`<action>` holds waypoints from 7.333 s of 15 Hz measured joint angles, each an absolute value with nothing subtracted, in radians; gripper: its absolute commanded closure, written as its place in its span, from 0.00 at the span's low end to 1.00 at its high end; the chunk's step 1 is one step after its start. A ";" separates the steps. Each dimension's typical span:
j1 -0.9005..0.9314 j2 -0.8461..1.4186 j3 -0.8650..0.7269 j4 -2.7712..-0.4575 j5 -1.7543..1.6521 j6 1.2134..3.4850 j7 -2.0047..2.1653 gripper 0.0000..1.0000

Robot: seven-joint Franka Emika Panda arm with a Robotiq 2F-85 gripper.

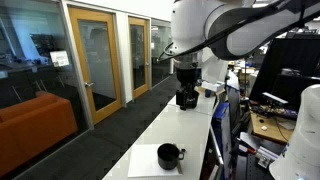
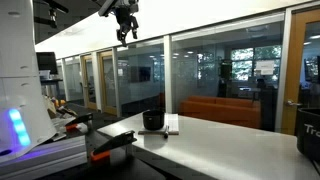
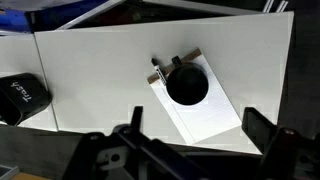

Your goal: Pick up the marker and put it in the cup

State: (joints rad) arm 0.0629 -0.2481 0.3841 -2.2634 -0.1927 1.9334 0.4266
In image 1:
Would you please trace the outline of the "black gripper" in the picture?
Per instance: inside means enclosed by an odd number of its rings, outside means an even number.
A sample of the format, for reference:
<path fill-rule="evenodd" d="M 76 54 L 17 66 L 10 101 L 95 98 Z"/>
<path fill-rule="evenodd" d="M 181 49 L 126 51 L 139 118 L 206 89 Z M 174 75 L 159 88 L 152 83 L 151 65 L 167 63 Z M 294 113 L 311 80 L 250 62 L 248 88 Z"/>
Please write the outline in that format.
<path fill-rule="evenodd" d="M 180 87 L 176 90 L 176 104 L 181 110 L 194 109 L 197 106 L 199 93 L 195 90 L 200 69 L 177 69 L 177 79 Z"/>

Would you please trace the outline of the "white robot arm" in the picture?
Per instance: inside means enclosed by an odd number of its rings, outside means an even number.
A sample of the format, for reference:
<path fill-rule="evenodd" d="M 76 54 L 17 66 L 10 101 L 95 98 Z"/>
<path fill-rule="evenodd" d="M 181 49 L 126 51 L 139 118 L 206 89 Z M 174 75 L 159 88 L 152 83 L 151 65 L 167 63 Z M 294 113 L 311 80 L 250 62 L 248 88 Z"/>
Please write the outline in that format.
<path fill-rule="evenodd" d="M 178 80 L 176 104 L 195 108 L 200 52 L 208 47 L 219 59 L 241 59 L 280 34 L 313 20 L 320 0 L 274 0 L 259 8 L 244 0 L 175 0 L 171 10 L 172 42 L 164 49 L 174 61 Z M 320 85 L 301 93 L 295 129 L 280 156 L 270 163 L 275 180 L 320 178 Z"/>

